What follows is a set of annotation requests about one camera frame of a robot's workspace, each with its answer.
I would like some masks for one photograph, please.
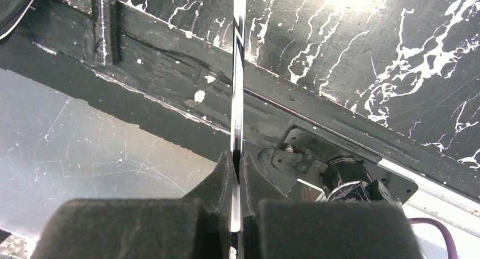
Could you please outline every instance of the screw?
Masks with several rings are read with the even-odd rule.
[[[292,147],[290,144],[288,144],[288,145],[286,146],[286,148],[285,148],[285,151],[286,151],[287,153],[292,153],[292,152],[293,152],[293,147]]]

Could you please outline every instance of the marble tabletop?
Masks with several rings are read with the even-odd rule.
[[[232,51],[232,0],[122,1]],[[479,8],[480,0],[247,0],[246,59],[478,169]]]

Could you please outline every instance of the gray metal surface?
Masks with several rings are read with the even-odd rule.
[[[215,166],[2,69],[0,115],[0,228],[27,239],[67,200],[180,198]]]

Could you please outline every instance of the black round object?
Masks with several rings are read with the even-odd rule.
[[[362,181],[372,183],[372,178],[364,164],[354,156],[335,156],[328,161],[328,168],[323,175],[323,186],[332,192],[335,188],[350,182]]]

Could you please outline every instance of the cylindrical motor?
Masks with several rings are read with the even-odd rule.
[[[372,183],[372,178],[364,164],[350,155],[333,157],[328,162],[329,166],[323,175],[324,190],[329,197],[342,197],[353,187],[365,187]],[[357,194],[358,200],[366,200],[363,192]]]

